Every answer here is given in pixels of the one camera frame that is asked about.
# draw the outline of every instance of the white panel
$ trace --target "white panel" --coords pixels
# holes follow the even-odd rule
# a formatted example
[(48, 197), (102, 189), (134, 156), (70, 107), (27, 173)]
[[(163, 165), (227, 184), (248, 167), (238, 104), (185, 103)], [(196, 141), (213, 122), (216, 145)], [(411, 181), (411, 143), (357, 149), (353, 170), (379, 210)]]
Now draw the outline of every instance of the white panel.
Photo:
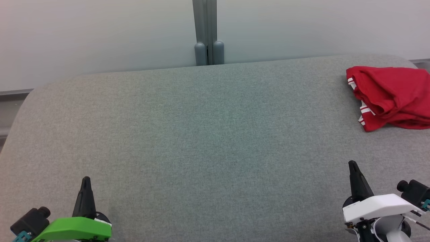
[(193, 66), (191, 0), (0, 0), (0, 91)]
[(225, 63), (345, 53), (430, 58), (429, 0), (218, 0)]

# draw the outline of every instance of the blue bracket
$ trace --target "blue bracket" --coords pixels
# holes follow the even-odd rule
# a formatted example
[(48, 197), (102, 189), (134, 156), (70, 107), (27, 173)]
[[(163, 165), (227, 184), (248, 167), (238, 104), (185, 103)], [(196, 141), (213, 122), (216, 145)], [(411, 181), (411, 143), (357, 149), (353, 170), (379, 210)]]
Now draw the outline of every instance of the blue bracket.
[(430, 199), (427, 199), (424, 203), (422, 208), (426, 209), (427, 211), (430, 210)]
[(12, 242), (27, 242), (30, 239), (31, 235), (29, 235), (25, 231), (21, 231), (21, 233), (19, 233), (18, 236), (14, 240), (12, 240)]

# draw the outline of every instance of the floor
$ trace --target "floor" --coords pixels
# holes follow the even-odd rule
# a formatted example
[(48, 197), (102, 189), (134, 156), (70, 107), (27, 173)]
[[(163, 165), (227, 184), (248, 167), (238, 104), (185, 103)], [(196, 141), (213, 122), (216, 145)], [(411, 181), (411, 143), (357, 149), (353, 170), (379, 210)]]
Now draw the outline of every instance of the floor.
[[(426, 69), (430, 72), (430, 61), (417, 60), (414, 64), (420, 69)], [(0, 95), (0, 152), (6, 141), (7, 134), (12, 126), (13, 120), (18, 113), (21, 104), (27, 97), (28, 93), (19, 93), (11, 95)]]

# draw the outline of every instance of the red fabric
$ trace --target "red fabric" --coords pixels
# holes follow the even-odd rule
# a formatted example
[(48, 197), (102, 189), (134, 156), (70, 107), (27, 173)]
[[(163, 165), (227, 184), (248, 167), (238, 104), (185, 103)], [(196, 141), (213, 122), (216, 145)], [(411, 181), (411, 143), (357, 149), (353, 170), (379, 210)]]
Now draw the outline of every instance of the red fabric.
[(354, 95), (374, 113), (363, 113), (365, 131), (389, 123), (406, 129), (430, 128), (430, 75), (423, 69), (354, 66), (347, 79)]

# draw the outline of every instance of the gray hinge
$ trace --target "gray hinge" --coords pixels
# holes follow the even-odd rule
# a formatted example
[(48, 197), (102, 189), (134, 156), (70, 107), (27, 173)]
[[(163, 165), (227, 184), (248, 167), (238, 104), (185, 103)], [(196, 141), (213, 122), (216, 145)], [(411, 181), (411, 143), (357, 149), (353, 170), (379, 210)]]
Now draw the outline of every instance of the gray hinge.
[(224, 43), (217, 40), (216, 0), (193, 0), (197, 65), (224, 64)]

